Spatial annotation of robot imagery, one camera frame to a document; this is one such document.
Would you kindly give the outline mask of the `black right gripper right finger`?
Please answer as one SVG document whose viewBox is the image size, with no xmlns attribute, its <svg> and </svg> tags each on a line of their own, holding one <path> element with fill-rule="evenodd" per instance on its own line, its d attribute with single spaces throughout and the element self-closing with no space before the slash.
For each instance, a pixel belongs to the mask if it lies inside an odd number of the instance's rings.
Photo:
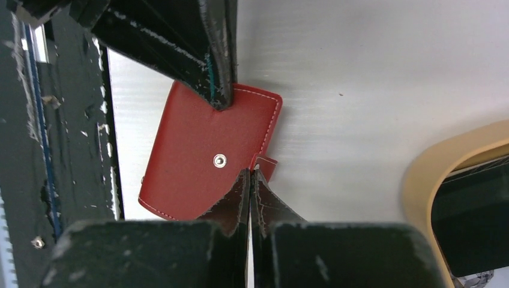
<svg viewBox="0 0 509 288">
<path fill-rule="evenodd" d="M 403 223 L 309 222 L 251 173 L 256 287 L 445 287 L 425 237 Z"/>
</svg>

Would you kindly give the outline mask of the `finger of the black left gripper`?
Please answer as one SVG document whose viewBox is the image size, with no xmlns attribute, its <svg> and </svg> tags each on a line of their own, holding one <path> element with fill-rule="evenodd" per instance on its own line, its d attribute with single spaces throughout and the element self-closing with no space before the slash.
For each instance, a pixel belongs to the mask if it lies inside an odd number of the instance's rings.
<svg viewBox="0 0 509 288">
<path fill-rule="evenodd" d="M 215 110 L 232 105 L 236 1 L 17 1 L 16 16 L 40 26 L 65 8 L 108 48 L 182 82 Z"/>
</svg>

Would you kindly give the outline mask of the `red leather card holder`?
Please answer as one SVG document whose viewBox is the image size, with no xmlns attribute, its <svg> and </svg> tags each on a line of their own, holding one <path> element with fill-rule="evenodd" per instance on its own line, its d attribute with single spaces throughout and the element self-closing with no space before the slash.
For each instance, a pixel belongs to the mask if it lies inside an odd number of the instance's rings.
<svg viewBox="0 0 509 288">
<path fill-rule="evenodd" d="M 193 220 L 230 190 L 240 171 L 258 167 L 270 179 L 277 161 L 267 150 L 283 100 L 241 84 L 233 96 L 218 111 L 173 83 L 138 197 L 145 209 L 167 220 Z"/>
</svg>

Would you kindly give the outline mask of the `black card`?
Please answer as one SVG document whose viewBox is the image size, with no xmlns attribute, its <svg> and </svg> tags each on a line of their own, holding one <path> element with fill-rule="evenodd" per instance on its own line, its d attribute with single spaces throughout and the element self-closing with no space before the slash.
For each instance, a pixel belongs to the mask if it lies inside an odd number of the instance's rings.
<svg viewBox="0 0 509 288">
<path fill-rule="evenodd" d="M 456 277 L 508 266 L 508 158 L 449 174 L 433 201 L 432 229 Z"/>
</svg>

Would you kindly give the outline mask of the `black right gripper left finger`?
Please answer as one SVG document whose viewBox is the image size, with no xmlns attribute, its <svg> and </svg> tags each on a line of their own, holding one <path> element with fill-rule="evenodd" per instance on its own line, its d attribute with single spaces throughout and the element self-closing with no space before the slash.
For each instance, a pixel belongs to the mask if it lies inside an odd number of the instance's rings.
<svg viewBox="0 0 509 288">
<path fill-rule="evenodd" d="M 41 287 L 245 287 L 250 171 L 192 221 L 78 221 Z"/>
</svg>

